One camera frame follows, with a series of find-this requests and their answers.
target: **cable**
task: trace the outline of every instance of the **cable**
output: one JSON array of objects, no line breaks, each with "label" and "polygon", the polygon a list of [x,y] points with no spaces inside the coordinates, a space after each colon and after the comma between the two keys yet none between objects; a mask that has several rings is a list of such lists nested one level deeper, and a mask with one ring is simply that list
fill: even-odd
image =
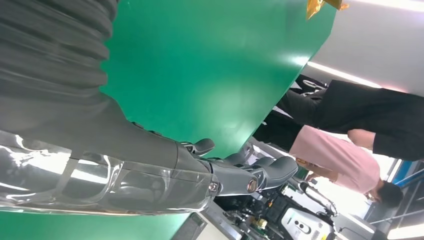
[{"label": "cable", "polygon": [[341,227],[340,230],[338,230],[339,233],[341,233],[344,229],[350,230],[352,233],[355,233],[356,235],[360,236],[361,238],[368,240],[368,238],[364,237],[363,235],[357,233],[356,231],[348,228],[348,227]]}]

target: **black shirt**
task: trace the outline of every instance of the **black shirt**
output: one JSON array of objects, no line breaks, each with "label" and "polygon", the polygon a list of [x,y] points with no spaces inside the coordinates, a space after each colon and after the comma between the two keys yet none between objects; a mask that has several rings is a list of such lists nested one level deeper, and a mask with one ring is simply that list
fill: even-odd
[{"label": "black shirt", "polygon": [[376,133],[375,154],[406,161],[424,158],[424,98],[384,88],[333,80],[313,123],[332,133]]}]

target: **green table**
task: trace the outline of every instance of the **green table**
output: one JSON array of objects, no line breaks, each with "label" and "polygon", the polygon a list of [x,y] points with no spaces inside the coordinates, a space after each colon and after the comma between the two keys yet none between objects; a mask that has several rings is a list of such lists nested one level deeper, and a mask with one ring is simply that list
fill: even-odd
[{"label": "green table", "polygon": [[[130,121],[237,152],[330,34],[307,0],[121,0],[103,90]],[[1,213],[1,240],[169,240],[187,215]]]}]

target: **man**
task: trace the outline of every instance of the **man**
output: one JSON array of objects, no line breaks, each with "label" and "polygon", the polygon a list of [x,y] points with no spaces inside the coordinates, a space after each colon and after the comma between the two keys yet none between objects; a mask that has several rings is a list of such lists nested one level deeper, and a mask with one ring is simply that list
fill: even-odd
[{"label": "man", "polygon": [[385,206],[397,207],[401,188],[380,179],[380,167],[373,156],[351,142],[307,125],[299,125],[272,111],[254,133],[258,141],[272,143],[297,158],[312,171],[308,180],[322,176],[336,185],[371,196]]},{"label": "man", "polygon": [[353,143],[405,161],[424,158],[424,98],[333,80],[308,97],[291,90],[277,106],[303,125],[347,134]]}]

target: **pink shirt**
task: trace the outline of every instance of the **pink shirt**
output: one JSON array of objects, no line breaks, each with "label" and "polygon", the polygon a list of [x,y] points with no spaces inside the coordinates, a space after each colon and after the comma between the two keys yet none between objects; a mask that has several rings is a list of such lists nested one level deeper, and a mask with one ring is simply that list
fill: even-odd
[{"label": "pink shirt", "polygon": [[300,130],[289,154],[337,172],[335,184],[362,194],[375,188],[380,179],[380,166],[370,153],[310,126]]}]

